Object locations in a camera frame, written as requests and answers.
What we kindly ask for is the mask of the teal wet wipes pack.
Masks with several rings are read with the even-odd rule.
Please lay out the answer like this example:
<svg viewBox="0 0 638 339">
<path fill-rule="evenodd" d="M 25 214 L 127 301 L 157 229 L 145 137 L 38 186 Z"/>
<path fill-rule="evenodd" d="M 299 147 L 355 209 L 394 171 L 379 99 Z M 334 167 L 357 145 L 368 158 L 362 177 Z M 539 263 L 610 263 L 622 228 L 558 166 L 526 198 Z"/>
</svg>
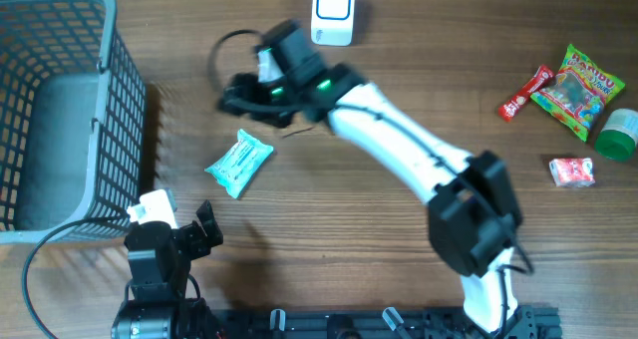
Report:
<svg viewBox="0 0 638 339">
<path fill-rule="evenodd" d="M 245 130 L 237 132 L 237 142 L 204 171 L 233 198 L 239 199 L 253 176 L 274 153 L 274 147 L 263 143 Z"/>
</svg>

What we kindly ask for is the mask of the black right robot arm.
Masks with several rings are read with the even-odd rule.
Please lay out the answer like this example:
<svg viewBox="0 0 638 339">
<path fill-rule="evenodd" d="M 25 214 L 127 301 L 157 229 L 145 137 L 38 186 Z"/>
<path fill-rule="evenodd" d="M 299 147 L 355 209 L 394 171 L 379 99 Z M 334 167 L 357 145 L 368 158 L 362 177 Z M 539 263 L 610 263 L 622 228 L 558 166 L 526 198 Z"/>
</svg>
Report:
<svg viewBox="0 0 638 339">
<path fill-rule="evenodd" d="M 444 142 L 354 68 L 327 64 L 295 21 L 252 34 L 258 71 L 221 87 L 219 108 L 275 128 L 302 114 L 375 158 L 427 208 L 431 246 L 461 277 L 467 318 L 483 335 L 508 337 L 518 309 L 510 276 L 534 268 L 516 235 L 522 213 L 504 161 Z"/>
</svg>

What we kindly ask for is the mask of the green lid jar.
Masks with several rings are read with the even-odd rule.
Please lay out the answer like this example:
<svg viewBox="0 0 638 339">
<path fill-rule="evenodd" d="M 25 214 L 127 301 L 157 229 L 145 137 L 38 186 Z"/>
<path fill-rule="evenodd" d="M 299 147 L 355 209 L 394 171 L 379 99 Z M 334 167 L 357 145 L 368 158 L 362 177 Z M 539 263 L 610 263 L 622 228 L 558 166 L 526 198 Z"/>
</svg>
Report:
<svg viewBox="0 0 638 339">
<path fill-rule="evenodd" d="M 606 158 L 618 162 L 630 160 L 637 149 L 637 112 L 630 109 L 612 112 L 594 147 Z"/>
</svg>

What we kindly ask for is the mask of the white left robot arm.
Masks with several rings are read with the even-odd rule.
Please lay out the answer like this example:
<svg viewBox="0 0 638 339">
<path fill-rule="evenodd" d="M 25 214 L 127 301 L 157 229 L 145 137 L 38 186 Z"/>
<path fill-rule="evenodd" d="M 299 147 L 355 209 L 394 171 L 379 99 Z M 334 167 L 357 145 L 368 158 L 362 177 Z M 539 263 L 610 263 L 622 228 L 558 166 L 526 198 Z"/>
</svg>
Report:
<svg viewBox="0 0 638 339">
<path fill-rule="evenodd" d="M 223 234 L 208 200 L 197 220 L 180 228 L 152 220 L 125 237 L 132 279 L 111 329 L 113 339 L 181 339 L 225 336 L 199 286 L 191 263 L 210 255 Z"/>
</svg>

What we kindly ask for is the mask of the Haribo gummy worms bag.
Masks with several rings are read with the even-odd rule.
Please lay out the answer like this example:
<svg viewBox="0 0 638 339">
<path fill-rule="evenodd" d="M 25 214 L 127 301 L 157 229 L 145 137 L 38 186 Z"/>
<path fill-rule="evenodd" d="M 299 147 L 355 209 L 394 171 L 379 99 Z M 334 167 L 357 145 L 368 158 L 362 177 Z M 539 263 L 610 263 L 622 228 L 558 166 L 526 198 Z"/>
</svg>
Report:
<svg viewBox="0 0 638 339">
<path fill-rule="evenodd" d="M 605 107 L 624 88 L 620 78 L 603 71 L 588 55 L 569 44 L 553 79 L 530 98 L 587 142 Z"/>
</svg>

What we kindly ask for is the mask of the red white small box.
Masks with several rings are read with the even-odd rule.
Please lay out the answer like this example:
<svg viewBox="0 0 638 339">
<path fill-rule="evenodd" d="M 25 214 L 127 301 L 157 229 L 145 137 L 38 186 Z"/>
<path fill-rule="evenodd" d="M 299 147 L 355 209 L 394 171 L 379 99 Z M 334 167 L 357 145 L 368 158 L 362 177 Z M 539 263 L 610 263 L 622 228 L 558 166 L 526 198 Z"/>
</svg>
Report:
<svg viewBox="0 0 638 339">
<path fill-rule="evenodd" d="M 587 187 L 595 184 L 593 161 L 583 159 L 554 159 L 549 170 L 556 186 Z"/>
</svg>

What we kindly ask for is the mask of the small red packet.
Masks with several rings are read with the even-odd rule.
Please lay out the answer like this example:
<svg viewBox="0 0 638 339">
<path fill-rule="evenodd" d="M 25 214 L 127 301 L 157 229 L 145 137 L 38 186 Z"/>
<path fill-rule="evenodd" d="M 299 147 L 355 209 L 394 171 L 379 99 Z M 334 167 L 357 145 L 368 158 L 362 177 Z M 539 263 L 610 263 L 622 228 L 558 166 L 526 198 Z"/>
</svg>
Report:
<svg viewBox="0 0 638 339">
<path fill-rule="evenodd" d="M 547 85 L 553 77 L 553 72 L 546 65 L 541 65 L 533 77 L 498 108 L 498 114 L 509 123 L 528 103 L 531 95 Z"/>
</svg>

